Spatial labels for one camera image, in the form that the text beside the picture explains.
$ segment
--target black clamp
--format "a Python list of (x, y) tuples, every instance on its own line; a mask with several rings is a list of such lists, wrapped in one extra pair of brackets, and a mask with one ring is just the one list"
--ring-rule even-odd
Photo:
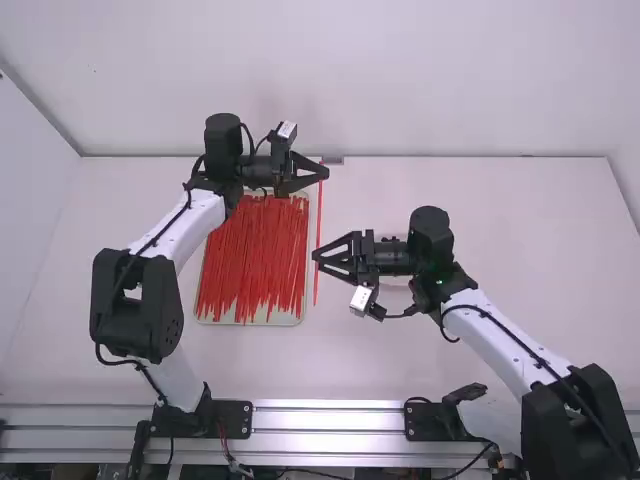
[(469, 439), (456, 409), (463, 400), (475, 400), (487, 392), (486, 385), (472, 383), (445, 395), (440, 403), (411, 397), (403, 406), (404, 435), (410, 442)]
[(138, 480), (144, 450), (151, 438), (220, 438), (247, 440), (251, 436), (253, 404), (246, 400), (214, 400), (209, 386), (195, 412), (186, 413), (170, 405), (155, 405), (151, 420), (136, 426), (133, 449), (127, 464), (127, 480)]

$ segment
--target white backdrop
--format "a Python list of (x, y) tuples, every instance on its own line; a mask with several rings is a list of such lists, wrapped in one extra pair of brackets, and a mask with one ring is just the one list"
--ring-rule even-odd
[(80, 157), (0, 79), (0, 364), (46, 256)]
[(206, 116), (306, 153), (607, 155), (640, 214), (640, 2), (6, 0), (0, 53), (89, 154)]

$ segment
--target white tabletop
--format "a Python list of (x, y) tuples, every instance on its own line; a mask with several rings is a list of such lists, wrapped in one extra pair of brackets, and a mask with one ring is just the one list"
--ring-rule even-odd
[[(5, 399), (153, 398), (133, 369), (94, 358), (91, 262), (101, 248), (145, 233), (179, 198), (190, 168), (184, 158), (82, 163), (2, 365)], [(308, 193), (315, 214), (317, 189)], [(625, 404), (640, 405), (640, 242), (605, 159), (347, 158), (324, 184), (322, 242), (365, 228), (405, 236), (421, 205), (449, 212), (457, 259), (503, 313), (576, 365), (600, 364)], [(181, 345), (214, 395), (439, 398), (473, 381), (508, 395), (429, 317), (383, 324), (354, 317), (352, 287), (328, 276), (320, 275), (318, 305), (308, 306), (299, 326), (199, 325), (192, 310), (202, 252), (180, 276)], [(384, 281), (391, 286), (379, 302), (402, 311), (411, 302), (405, 279)]]

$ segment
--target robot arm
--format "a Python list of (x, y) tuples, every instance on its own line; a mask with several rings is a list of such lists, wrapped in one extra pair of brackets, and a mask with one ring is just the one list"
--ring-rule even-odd
[[(269, 187), (287, 198), (329, 177), (329, 170), (291, 150), (297, 134), (292, 122), (280, 122), (265, 137), (270, 155), (243, 155), (241, 130), (231, 114), (206, 121), (205, 154), (194, 165), (177, 205), (125, 250), (103, 249), (94, 259), (90, 334), (105, 365), (132, 364), (159, 394), (159, 406), (195, 414), (208, 401), (179, 346), (184, 315), (177, 276), (207, 235), (232, 214), (244, 193)], [(311, 174), (301, 175), (302, 170)], [(140, 298), (131, 291), (140, 287)], [(125, 360), (102, 358), (101, 346)]]
[[(320, 271), (356, 287), (350, 305), (356, 315), (383, 321), (426, 313), (447, 341), (471, 346), (521, 404), (520, 422), (500, 434), (520, 444), (516, 453), (533, 480), (601, 480), (635, 471), (640, 460), (611, 377), (595, 364), (572, 366), (511, 322), (454, 261), (453, 243), (447, 213), (420, 207), (411, 215), (406, 241), (375, 242), (373, 230), (354, 231), (315, 250), (312, 258)], [(379, 278), (400, 275), (411, 277), (414, 304), (390, 316), (376, 302)], [(457, 406), (468, 433), (491, 440), (495, 426), (479, 421), (477, 408), (473, 422), (464, 414), (465, 404), (475, 402), (460, 403), (486, 390), (479, 384), (463, 387), (469, 395), (456, 391), (448, 405)]]

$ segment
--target black cable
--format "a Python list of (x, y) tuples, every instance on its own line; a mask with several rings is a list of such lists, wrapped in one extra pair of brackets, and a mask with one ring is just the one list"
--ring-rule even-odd
[(144, 378), (147, 380), (147, 382), (149, 382), (149, 385), (151, 385), (151, 388), (153, 388), (155, 390), (155, 392), (158, 394), (158, 398), (165, 404), (167, 404), (167, 396), (162, 393), (162, 390), (160, 390), (160, 387), (158, 387), (158, 385), (156, 384), (156, 382), (153, 380), (153, 378), (151, 378), (151, 375), (149, 375), (149, 372), (147, 371), (147, 367), (142, 363), (139, 362), (138, 360), (118, 360), (118, 361), (110, 361), (110, 360), (105, 360), (104, 357), (102, 356), (102, 352), (100, 351), (100, 347), (102, 346), (101, 343), (97, 343), (96, 342), (96, 358), (98, 359), (98, 361), (102, 364), (105, 365), (107, 367), (116, 367), (118, 365), (133, 365), (136, 367), (136, 370), (138, 370), (140, 373), (142, 373), (142, 375), (144, 376)]
[(449, 343), (458, 343), (460, 341), (460, 338), (451, 338), (449, 335), (447, 335), (447, 332), (444, 331), (444, 322), (442, 321), (442, 318), (440, 319), (440, 335), (442, 335), (442, 338), (444, 338)]
[(487, 453), (487, 450), (489, 450), (491, 447), (495, 446), (495, 443), (493, 442), (489, 442), (485, 445), (485, 447), (480, 450), (480, 453), (478, 453), (478, 455), (476, 455), (475, 457), (473, 457), (473, 460), (471, 460), (469, 463), (467, 463), (464, 467), (462, 467), (460, 470), (456, 470), (453, 473), (450, 473), (449, 475), (445, 476), (445, 477), (439, 477), (439, 478), (432, 478), (431, 480), (451, 480), (452, 478), (456, 478), (458, 475), (462, 475), (464, 472), (466, 472), (467, 470), (469, 470), (471, 467), (473, 467), (473, 465), (482, 458), (482, 456)]
[(262, 477), (262, 478), (263, 480), (278, 480), (285, 473), (289, 473), (289, 472), (308, 473), (310, 475), (317, 475), (318, 477), (333, 478), (334, 480), (353, 480), (352, 478), (349, 478), (349, 477), (341, 477), (340, 475), (332, 475), (330, 473), (317, 472), (315, 470), (309, 470), (307, 468), (285, 468), (284, 470), (281, 470), (281, 471), (272, 472), (276, 474), (275, 477)]
[(258, 145), (256, 145), (256, 155), (258, 154), (258, 151), (260, 150), (260, 146), (265, 142), (265, 140), (267, 140), (267, 138), (269, 138), (269, 134), (267, 134), (264, 137), (262, 137), (260, 139), (260, 141), (258, 142)]
[(169, 436), (169, 444), (171, 445), (171, 450), (169, 451), (169, 460), (167, 460), (167, 466), (171, 466), (171, 462), (173, 461), (173, 453), (175, 452), (173, 433)]
[(404, 309), (404, 312), (393, 314), (393, 315), (385, 315), (384, 318), (407, 318), (411, 317), (418, 313), (418, 306), (414, 303), (413, 305)]
[(251, 135), (246, 123), (241, 123), (240, 127), (244, 128), (244, 131), (247, 134), (247, 138), (249, 139), (249, 157), (253, 158), (256, 156), (256, 147), (253, 143), (253, 136)]
[(473, 310), (474, 312), (479, 313), (482, 317), (486, 317), (489, 320), (491, 320), (500, 330), (502, 330), (509, 338), (511, 338), (511, 340), (516, 342), (516, 344), (518, 344), (520, 348), (522, 348), (525, 352), (527, 352), (531, 356), (531, 358), (533, 358), (536, 362), (538, 362), (539, 365), (541, 365), (547, 372), (549, 372), (549, 374), (551, 374), (553, 378), (555, 378), (560, 383), (560, 385), (563, 386), (563, 388), (567, 391), (571, 399), (575, 401), (576, 404), (580, 407), (580, 409), (584, 412), (585, 416), (589, 418), (589, 420), (591, 420), (593, 424), (596, 426), (603, 440), (607, 443), (607, 445), (613, 451), (615, 456), (618, 457), (618, 461), (624, 467), (625, 476), (629, 478), (631, 474), (630, 472), (631, 468), (629, 467), (627, 460), (625, 460), (624, 455), (620, 451), (620, 448), (615, 444), (615, 442), (609, 435), (609, 432), (607, 432), (607, 429), (602, 424), (600, 419), (596, 417), (596, 415), (593, 413), (589, 405), (587, 405), (587, 403), (580, 397), (580, 395), (576, 393), (576, 391), (571, 387), (571, 385), (569, 385), (567, 381), (563, 377), (561, 377), (558, 372), (556, 372), (551, 366), (549, 366), (547, 362), (540, 355), (538, 355), (535, 351), (533, 351), (531, 347), (529, 347), (526, 343), (520, 340), (515, 333), (513, 333), (511, 330), (505, 327), (498, 319), (496, 319), (493, 315), (491, 315), (491, 313), (487, 312), (486, 310), (476, 305), (467, 305), (467, 304), (454, 305), (453, 307), (449, 307), (444, 312), (442, 312), (441, 324), (444, 323), (442, 320), (444, 320), (445, 315), (447, 315), (450, 312), (453, 312), (454, 310), (462, 310), (462, 309)]

